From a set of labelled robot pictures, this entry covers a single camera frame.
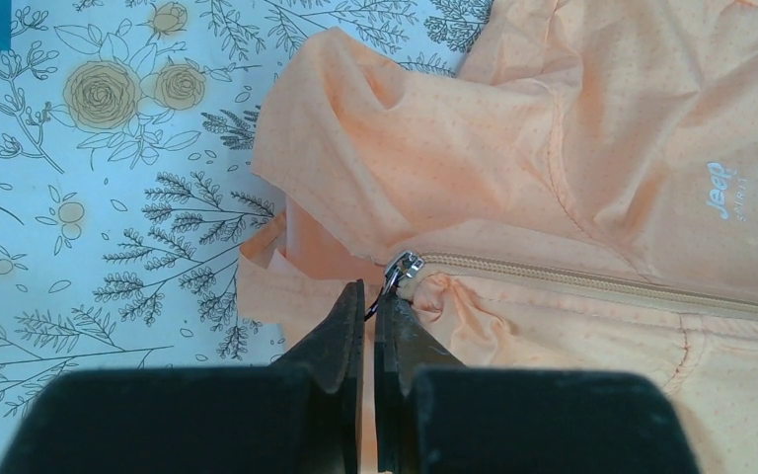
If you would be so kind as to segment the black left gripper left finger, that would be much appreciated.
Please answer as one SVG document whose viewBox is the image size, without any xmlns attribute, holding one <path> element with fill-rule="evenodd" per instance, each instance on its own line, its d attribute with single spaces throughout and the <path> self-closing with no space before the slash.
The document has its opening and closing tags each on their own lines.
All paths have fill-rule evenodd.
<svg viewBox="0 0 758 474">
<path fill-rule="evenodd" d="M 3 473 L 355 473 L 365 294 L 267 366 L 78 370 L 41 390 Z"/>
</svg>

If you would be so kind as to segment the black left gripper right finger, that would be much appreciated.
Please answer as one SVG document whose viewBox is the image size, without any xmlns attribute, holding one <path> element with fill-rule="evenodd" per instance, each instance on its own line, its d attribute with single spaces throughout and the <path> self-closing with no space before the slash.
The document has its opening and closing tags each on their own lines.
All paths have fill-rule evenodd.
<svg viewBox="0 0 758 474">
<path fill-rule="evenodd" d="M 695 473 L 669 401 L 627 372 L 472 367 L 404 299 L 373 305 L 378 468 L 391 473 Z"/>
</svg>

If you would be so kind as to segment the orange and teal jacket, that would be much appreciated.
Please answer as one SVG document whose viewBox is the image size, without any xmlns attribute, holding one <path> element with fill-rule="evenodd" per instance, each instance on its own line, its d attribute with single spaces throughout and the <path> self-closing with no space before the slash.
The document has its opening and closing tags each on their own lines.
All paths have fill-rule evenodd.
<svg viewBox="0 0 758 474">
<path fill-rule="evenodd" d="M 453 78 L 339 29 L 270 89 L 241 315 L 288 345 L 351 280 L 469 365 L 625 370 L 706 473 L 758 473 L 758 1 L 496 1 Z"/>
</svg>

